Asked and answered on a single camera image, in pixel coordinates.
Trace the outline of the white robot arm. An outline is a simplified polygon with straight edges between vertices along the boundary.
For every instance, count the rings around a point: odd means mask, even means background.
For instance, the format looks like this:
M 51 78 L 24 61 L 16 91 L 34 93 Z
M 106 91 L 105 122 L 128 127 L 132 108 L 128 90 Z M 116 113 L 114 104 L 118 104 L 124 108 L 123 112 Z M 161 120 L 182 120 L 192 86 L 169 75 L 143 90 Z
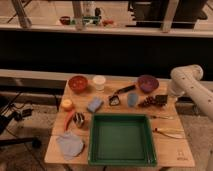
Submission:
M 173 97 L 187 94 L 213 122 L 213 92 L 200 83 L 203 69 L 199 65 L 175 67 L 171 70 L 170 77 L 168 94 Z

